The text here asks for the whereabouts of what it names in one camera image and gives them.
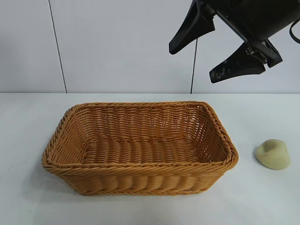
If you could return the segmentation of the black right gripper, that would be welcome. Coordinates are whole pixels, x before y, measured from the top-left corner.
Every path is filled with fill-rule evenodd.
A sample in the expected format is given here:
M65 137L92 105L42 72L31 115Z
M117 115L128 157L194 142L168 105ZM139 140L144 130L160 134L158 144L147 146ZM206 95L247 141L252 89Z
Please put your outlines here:
M212 83L265 72L282 62L269 41L274 34L300 17L298 0L194 0L179 30L169 42L174 55L199 37L215 30L213 17L220 17L244 43L210 72Z

